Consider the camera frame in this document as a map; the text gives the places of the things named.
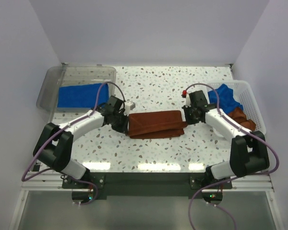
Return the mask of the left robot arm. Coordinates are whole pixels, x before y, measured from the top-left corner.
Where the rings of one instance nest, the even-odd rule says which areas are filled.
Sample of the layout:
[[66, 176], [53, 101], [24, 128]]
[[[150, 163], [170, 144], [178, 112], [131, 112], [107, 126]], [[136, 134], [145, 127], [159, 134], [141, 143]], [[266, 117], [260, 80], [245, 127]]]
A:
[[73, 143], [88, 132], [110, 125], [119, 133], [128, 133], [130, 111], [135, 103], [111, 96], [106, 103], [95, 106], [84, 115], [56, 125], [45, 125], [33, 156], [50, 169], [73, 178], [74, 184], [85, 188], [91, 181], [90, 170], [72, 159]]

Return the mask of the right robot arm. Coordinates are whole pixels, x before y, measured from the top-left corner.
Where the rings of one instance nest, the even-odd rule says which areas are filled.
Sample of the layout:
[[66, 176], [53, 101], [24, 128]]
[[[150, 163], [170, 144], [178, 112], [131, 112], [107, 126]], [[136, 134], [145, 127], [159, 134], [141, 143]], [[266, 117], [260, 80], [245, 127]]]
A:
[[227, 116], [216, 103], [208, 103], [203, 91], [182, 93], [186, 104], [182, 107], [188, 125], [205, 123], [218, 131], [230, 143], [228, 161], [207, 166], [201, 186], [217, 187], [221, 180], [232, 176], [250, 175], [270, 166], [264, 134], [251, 131]]

